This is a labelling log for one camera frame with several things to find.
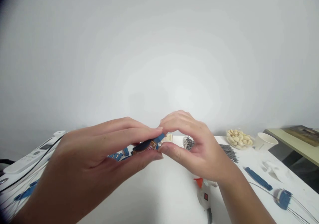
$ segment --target table surface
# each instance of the table surface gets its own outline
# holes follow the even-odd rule
[[[174,136],[173,142],[182,146],[183,137]],[[220,144],[227,144],[225,137],[216,137],[216,140]],[[252,148],[248,150],[235,149],[235,152],[239,158],[240,170],[249,182],[257,184],[244,171],[244,167],[250,167],[272,185],[271,194],[274,194],[279,188],[291,191],[294,197],[315,218],[319,219],[319,213],[315,209],[319,206],[319,195],[270,152],[256,151]],[[271,161],[284,169],[289,177],[289,182],[283,184],[265,173],[262,161]],[[29,183],[37,180],[41,173],[42,171],[29,180]],[[194,177],[196,176],[165,156],[163,160],[151,163],[144,170],[125,181],[79,223],[207,223],[206,211],[197,199],[198,187],[193,181]],[[24,191],[21,185],[2,196],[1,199],[4,200],[12,195],[3,206],[11,203],[12,198]],[[254,185],[252,188],[277,223],[300,223],[288,211],[279,208],[273,197],[264,189]],[[231,223],[219,188],[211,187],[211,193],[213,223]],[[294,201],[289,204],[289,207],[310,224],[315,223]],[[6,216],[10,215],[9,211],[5,212]]]
[[[267,129],[267,131],[306,159],[319,166],[319,147],[311,146],[291,134],[286,133],[282,129]]]

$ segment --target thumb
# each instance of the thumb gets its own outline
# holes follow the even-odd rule
[[[163,155],[157,150],[147,150],[135,154],[124,161],[120,161],[120,166],[117,171],[119,179],[121,182],[124,182],[126,179],[144,169],[151,162],[160,159],[163,159]]]
[[[164,142],[159,148],[159,152],[164,153],[171,159],[175,160],[189,171],[196,167],[196,156],[185,148],[181,148],[174,143]]]

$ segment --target orange tip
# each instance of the orange tip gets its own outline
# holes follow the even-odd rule
[[[197,185],[199,186],[199,188],[202,188],[203,179],[202,178],[194,178],[194,180],[197,182]]]

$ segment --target forearm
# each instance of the forearm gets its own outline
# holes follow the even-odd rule
[[[275,224],[243,173],[232,162],[227,166],[229,175],[218,184],[232,224]]]

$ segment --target white wall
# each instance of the white wall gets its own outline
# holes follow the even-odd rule
[[[318,127],[319,0],[7,0],[0,153],[184,109],[222,134]]]

